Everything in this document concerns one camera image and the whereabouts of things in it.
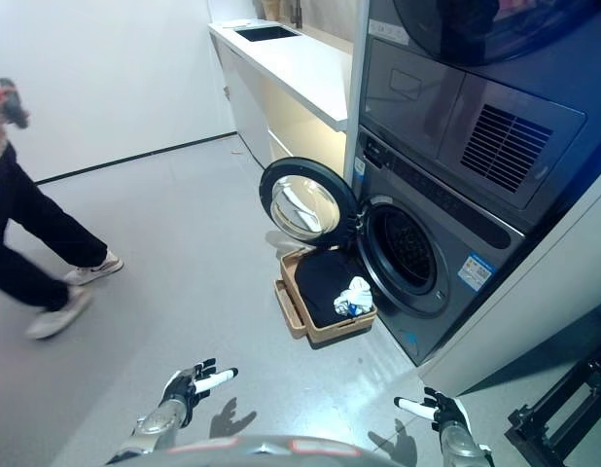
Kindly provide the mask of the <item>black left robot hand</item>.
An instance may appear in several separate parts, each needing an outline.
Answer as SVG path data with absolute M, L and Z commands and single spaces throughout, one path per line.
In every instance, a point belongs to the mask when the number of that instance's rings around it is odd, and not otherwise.
M 206 359 L 188 369 L 177 371 L 164 387 L 160 402 L 176 400 L 187 408 L 193 408 L 208 397 L 212 389 L 231 381 L 238 373 L 237 368 L 218 371 L 216 359 Z

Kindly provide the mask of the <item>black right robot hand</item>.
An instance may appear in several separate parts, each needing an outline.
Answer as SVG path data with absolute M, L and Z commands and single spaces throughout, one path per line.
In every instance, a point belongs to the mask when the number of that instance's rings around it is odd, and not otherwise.
M 426 419 L 433 424 L 436 430 L 441 431 L 448 423 L 456 423 L 471 430 L 466 409 L 459 399 L 453 399 L 439 390 L 425 386 L 424 398 L 421 402 L 405 397 L 395 397 L 394 405 L 407 413 Z

